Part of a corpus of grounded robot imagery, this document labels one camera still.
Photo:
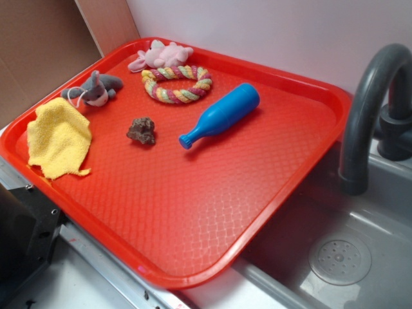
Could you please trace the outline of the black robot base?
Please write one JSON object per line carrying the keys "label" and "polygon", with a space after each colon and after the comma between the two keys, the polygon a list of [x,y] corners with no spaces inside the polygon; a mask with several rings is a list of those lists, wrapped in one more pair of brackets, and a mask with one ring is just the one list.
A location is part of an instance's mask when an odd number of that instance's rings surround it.
{"label": "black robot base", "polygon": [[1,292],[21,286],[52,260],[63,213],[35,187],[1,186]]}

